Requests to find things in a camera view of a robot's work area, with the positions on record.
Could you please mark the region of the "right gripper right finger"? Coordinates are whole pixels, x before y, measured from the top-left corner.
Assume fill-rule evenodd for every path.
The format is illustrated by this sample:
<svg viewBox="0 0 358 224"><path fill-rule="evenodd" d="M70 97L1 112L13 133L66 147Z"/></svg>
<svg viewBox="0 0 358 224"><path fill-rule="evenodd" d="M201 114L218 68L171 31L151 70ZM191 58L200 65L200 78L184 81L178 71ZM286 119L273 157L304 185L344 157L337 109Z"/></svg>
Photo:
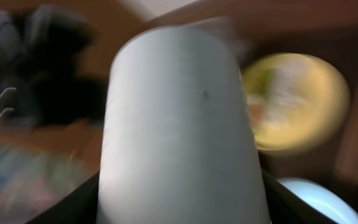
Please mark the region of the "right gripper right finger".
<svg viewBox="0 0 358 224"><path fill-rule="evenodd" d="M264 170L262 177L272 224L335 224Z"/></svg>

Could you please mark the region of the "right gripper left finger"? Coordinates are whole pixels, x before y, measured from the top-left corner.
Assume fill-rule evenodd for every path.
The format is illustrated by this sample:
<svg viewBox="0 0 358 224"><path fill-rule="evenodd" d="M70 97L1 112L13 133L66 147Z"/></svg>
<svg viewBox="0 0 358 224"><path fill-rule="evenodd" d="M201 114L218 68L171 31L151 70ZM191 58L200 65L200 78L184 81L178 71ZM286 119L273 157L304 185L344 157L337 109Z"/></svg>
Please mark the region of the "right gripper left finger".
<svg viewBox="0 0 358 224"><path fill-rule="evenodd" d="M95 224L98 187L99 172L26 224Z"/></svg>

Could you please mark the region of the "blue bowl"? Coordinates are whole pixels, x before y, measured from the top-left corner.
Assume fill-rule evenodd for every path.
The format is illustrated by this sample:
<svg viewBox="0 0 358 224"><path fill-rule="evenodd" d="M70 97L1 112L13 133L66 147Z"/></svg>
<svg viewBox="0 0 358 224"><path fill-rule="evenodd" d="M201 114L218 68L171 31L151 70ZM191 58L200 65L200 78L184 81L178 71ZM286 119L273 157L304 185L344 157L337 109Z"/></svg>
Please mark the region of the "blue bowl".
<svg viewBox="0 0 358 224"><path fill-rule="evenodd" d="M306 179L281 178L278 181L309 206L340 224L358 224L358 213L343 199L323 186Z"/></svg>

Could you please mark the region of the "yellow plate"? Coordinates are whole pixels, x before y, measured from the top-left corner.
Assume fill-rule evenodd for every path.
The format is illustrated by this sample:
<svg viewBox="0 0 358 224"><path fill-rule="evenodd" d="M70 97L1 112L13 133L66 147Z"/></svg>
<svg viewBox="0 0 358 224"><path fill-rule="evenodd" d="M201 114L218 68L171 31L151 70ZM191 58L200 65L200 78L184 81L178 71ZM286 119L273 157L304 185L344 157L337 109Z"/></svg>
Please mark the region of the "yellow plate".
<svg viewBox="0 0 358 224"><path fill-rule="evenodd" d="M268 55L244 69L242 81L255 144L266 154L294 154L321 144L339 129L349 108L346 79L312 55Z"/></svg>

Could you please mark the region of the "white cup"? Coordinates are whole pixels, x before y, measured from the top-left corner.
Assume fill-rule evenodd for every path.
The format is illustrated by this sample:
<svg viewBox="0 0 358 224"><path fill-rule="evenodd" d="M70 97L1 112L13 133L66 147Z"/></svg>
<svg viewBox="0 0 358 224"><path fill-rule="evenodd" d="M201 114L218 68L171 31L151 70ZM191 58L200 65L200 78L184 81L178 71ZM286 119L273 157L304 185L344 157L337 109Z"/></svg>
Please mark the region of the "white cup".
<svg viewBox="0 0 358 224"><path fill-rule="evenodd" d="M237 60L189 27L123 46L110 70L98 223L269 223Z"/></svg>

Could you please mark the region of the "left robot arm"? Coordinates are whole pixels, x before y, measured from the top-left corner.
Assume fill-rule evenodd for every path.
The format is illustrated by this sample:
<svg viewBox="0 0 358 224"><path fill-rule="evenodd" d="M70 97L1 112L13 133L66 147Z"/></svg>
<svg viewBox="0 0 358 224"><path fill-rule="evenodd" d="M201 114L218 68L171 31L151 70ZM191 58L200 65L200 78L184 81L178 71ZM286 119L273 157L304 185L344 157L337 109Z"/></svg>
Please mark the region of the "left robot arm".
<svg viewBox="0 0 358 224"><path fill-rule="evenodd" d="M0 124L101 123L107 85L78 75L80 56L92 40L85 18L60 6L0 11Z"/></svg>

